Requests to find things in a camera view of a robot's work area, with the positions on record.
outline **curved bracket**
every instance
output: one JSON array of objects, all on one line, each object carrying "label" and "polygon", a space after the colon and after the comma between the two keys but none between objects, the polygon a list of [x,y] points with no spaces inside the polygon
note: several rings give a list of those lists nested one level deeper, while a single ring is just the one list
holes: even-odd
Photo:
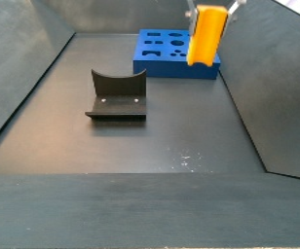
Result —
[{"label": "curved bracket", "polygon": [[127,77],[112,77],[92,70],[96,88],[92,119],[147,118],[147,70]]}]

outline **hole in blue block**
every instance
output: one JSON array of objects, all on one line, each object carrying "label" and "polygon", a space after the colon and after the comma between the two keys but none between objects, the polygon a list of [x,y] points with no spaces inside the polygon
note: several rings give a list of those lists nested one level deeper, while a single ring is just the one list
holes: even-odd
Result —
[{"label": "hole in blue block", "polygon": [[161,33],[157,33],[157,32],[149,32],[149,33],[148,33],[148,36],[161,36]]},{"label": "hole in blue block", "polygon": [[179,36],[183,36],[183,34],[179,34],[179,33],[172,33],[169,34],[171,36],[175,36],[175,37],[179,37]]},{"label": "hole in blue block", "polygon": [[185,43],[183,41],[175,40],[172,41],[172,44],[176,46],[183,46]]},{"label": "hole in blue block", "polygon": [[144,51],[143,55],[148,55],[148,54],[155,54],[156,56],[161,56],[161,51]]}]

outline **bin floor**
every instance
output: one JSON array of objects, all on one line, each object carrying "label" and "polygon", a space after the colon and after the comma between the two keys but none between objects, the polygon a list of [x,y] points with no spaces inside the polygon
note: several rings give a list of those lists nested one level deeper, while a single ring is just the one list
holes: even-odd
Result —
[{"label": "bin floor", "polygon": [[147,122],[94,122],[90,70],[132,75],[137,35],[78,34],[0,135],[0,173],[264,172],[224,81],[148,78]]}]

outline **dark gray surface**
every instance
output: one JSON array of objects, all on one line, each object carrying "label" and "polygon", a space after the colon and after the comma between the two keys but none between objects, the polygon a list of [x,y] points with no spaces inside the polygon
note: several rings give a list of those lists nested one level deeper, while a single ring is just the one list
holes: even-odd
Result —
[{"label": "dark gray surface", "polygon": [[0,173],[264,172],[225,84],[148,78],[148,121],[94,123],[92,69],[132,75],[136,35],[77,35],[0,135]]},{"label": "dark gray surface", "polygon": [[300,180],[0,175],[0,247],[300,247]]},{"label": "dark gray surface", "polygon": [[0,128],[73,35],[41,1],[0,0]]},{"label": "dark gray surface", "polygon": [[[187,0],[44,0],[77,32],[139,33],[141,28],[188,29]],[[228,5],[232,0],[200,4]]]},{"label": "dark gray surface", "polygon": [[237,11],[223,74],[268,171],[300,177],[300,15],[271,0]]}]

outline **blue block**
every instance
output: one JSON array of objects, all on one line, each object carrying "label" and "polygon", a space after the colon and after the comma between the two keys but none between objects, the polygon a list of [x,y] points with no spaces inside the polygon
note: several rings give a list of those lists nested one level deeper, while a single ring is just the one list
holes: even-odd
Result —
[{"label": "blue block", "polygon": [[133,58],[135,74],[147,69],[148,77],[217,79],[219,55],[212,67],[203,63],[188,66],[188,46],[188,30],[141,29]]}]

